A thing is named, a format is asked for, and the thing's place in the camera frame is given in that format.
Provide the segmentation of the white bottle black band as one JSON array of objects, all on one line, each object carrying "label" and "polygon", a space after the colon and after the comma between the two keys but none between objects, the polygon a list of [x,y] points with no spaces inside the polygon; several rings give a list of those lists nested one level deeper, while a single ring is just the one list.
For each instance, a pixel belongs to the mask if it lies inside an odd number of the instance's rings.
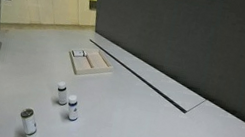
[{"label": "white bottle black band", "polygon": [[67,104],[67,89],[66,89],[66,87],[67,87],[67,85],[66,85],[66,83],[64,82],[64,81],[60,81],[59,83],[58,83],[58,102],[59,102],[59,104],[60,105],[65,105],[65,104]]}]

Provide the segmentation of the wooden tray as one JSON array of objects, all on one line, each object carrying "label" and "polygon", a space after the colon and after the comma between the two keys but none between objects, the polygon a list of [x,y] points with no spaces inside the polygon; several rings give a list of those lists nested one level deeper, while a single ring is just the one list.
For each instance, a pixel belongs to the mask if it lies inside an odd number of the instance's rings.
[{"label": "wooden tray", "polygon": [[105,54],[99,49],[79,49],[87,52],[86,57],[74,57],[71,50],[69,52],[73,71],[76,75],[89,75],[97,73],[109,73],[113,71],[113,66],[105,56]]}]

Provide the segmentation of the white bottle lying in tray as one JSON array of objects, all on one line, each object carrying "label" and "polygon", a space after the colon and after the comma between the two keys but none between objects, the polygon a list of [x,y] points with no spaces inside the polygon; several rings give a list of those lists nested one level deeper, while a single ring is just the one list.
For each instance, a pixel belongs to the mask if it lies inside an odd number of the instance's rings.
[{"label": "white bottle lying in tray", "polygon": [[84,50],[80,50],[80,51],[74,50],[74,51],[72,51],[72,55],[74,57],[86,57],[87,56],[87,52],[85,52]]}]

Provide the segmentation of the white bottle blue band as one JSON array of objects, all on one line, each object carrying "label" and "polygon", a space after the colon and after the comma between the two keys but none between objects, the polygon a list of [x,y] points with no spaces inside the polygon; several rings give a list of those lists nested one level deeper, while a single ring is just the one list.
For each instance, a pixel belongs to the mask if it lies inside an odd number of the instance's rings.
[{"label": "white bottle blue band", "polygon": [[70,95],[69,98],[68,98],[68,107],[69,107],[69,116],[68,118],[72,121],[75,121],[76,119],[78,119],[78,110],[77,110],[77,105],[78,105],[78,102],[77,102],[77,97],[74,96],[74,95]]}]

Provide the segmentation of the white bottle silver cap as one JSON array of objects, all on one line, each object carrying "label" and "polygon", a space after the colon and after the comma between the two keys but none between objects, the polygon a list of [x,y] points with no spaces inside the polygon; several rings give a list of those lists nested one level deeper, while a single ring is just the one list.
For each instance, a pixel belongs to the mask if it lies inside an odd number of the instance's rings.
[{"label": "white bottle silver cap", "polygon": [[34,117],[34,111],[32,108],[25,108],[21,111],[20,116],[22,120],[22,125],[24,127],[24,133],[26,137],[35,137],[37,133],[37,126]]}]

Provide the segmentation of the grey partition panel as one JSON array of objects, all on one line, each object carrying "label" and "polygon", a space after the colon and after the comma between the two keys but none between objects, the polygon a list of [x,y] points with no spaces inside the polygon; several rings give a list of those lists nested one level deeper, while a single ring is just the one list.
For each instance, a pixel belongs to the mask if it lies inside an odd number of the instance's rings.
[{"label": "grey partition panel", "polygon": [[96,32],[245,122],[245,0],[98,0]]}]

